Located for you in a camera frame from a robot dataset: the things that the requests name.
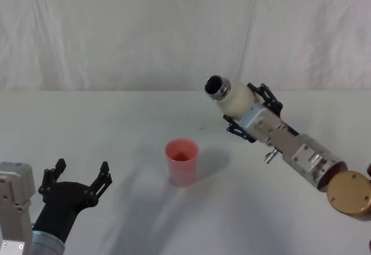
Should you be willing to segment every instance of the white bottle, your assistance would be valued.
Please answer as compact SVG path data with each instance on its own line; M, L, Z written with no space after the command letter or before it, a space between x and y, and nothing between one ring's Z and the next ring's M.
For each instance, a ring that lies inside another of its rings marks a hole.
M205 90L216 100L219 109L236 121L245 116L256 101L254 93L246 85L230 83L217 75L208 79Z

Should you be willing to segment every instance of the white wall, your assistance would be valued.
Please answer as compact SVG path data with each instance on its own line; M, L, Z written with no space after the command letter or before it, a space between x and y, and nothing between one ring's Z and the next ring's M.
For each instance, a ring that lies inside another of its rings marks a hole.
M273 88L371 88L369 7L0 0L0 89L202 89L213 74Z

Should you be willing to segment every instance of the plastic cup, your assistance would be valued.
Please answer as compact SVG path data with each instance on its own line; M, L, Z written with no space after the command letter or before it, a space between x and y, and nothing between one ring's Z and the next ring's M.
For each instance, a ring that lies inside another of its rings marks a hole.
M171 183L186 187L197 181L198 153L196 142L190 139L178 138L168 142L165 154Z

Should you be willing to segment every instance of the metal screw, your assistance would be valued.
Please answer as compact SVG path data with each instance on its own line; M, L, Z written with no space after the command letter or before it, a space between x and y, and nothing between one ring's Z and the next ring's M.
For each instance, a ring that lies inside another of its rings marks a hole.
M277 149L274 149L273 151L267 153L265 155L265 163L269 164L273 159L274 157L278 154L278 150Z

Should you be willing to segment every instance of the white tabletop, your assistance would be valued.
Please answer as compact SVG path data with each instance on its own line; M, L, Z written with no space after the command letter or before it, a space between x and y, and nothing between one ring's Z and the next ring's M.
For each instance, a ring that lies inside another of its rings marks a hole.
M366 173L371 92L284 91L282 119ZM2 92L0 159L44 168L65 158L60 180L90 184L103 160L113 184L83 211L66 255L370 254L371 224L336 212L326 195L270 150L225 131L202 92ZM163 149L189 137L202 180L167 182ZM43 203L32 198L35 220Z

